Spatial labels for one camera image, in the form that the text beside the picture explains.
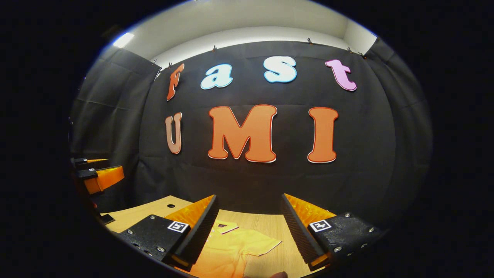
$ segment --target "orange letter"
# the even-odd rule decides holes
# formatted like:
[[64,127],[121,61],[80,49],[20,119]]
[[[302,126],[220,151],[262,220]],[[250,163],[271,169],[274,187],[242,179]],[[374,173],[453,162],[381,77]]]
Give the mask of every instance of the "orange letter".
[[175,143],[171,139],[171,121],[172,117],[168,117],[165,120],[166,124],[166,142],[171,153],[178,154],[182,149],[182,136],[180,132],[180,120],[182,119],[182,113],[176,113],[173,117],[175,121]]
[[309,115],[314,119],[314,147],[307,159],[312,163],[327,163],[335,160],[333,130],[338,112],[331,108],[314,107],[309,109]]
[[178,80],[180,79],[180,73],[184,70],[185,65],[181,64],[171,75],[170,75],[170,89],[168,90],[168,95],[166,100],[169,101],[175,96],[175,86],[178,85]]
[[271,125],[278,110],[267,104],[254,106],[242,126],[228,106],[211,109],[213,118],[213,146],[207,153],[210,158],[225,159],[228,152],[223,148],[225,138],[233,158],[238,159],[250,139],[246,159],[252,162],[273,162],[276,154],[271,148]]

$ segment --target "wooden table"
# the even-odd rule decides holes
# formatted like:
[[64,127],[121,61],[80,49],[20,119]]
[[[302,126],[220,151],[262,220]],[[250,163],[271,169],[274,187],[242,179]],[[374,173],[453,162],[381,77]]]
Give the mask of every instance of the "wooden table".
[[[168,196],[141,206],[110,212],[115,221],[106,227],[111,231],[123,232],[150,214],[165,217],[190,204],[191,202]],[[283,241],[265,255],[247,256],[244,276],[268,278],[275,273],[285,271],[289,278],[298,278],[316,272],[310,271],[304,263],[283,215],[251,214],[220,209],[217,219],[235,222],[240,228],[252,229]]]

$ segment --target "shirt collar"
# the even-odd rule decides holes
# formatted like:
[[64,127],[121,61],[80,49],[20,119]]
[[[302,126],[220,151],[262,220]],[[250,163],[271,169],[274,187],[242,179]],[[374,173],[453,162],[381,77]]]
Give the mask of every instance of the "shirt collar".
[[216,220],[212,227],[213,230],[218,231],[220,234],[227,233],[229,231],[235,230],[239,226],[235,222],[227,222],[222,220]]

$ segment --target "pink letter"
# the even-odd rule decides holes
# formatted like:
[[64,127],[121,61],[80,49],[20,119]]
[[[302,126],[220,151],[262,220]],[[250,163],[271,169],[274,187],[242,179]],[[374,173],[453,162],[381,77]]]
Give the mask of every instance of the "pink letter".
[[351,73],[350,68],[342,65],[341,62],[336,59],[327,61],[325,64],[333,70],[334,78],[340,87],[347,91],[355,91],[357,89],[355,82],[351,82],[346,76],[347,72]]

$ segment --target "finger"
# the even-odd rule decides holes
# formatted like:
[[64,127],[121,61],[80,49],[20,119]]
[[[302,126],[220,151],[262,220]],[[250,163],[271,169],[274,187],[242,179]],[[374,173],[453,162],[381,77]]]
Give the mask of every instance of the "finger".
[[269,278],[288,278],[288,274],[286,272],[278,272],[276,274],[273,274],[271,277]]

